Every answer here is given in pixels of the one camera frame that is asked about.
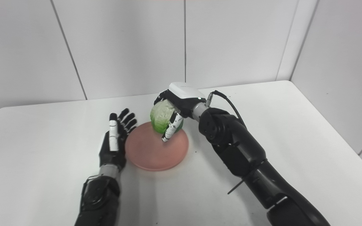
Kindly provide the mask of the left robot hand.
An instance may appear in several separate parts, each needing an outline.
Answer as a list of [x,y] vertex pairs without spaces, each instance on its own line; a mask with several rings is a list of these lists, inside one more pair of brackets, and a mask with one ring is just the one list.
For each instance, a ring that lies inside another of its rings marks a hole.
[[136,128],[135,113],[128,108],[117,115],[111,113],[109,130],[105,133],[99,152],[100,166],[113,165],[121,172],[126,166],[125,143],[130,133]]

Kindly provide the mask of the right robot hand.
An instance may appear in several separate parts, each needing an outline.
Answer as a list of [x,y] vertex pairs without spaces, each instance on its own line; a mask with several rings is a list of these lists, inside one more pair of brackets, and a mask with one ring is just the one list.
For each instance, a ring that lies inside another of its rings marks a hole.
[[209,107],[206,105],[205,96],[188,83],[173,82],[169,88],[161,92],[154,101],[154,106],[159,102],[168,100],[174,106],[169,125],[162,135],[163,142],[167,142],[180,128],[185,118],[200,121],[200,116]]

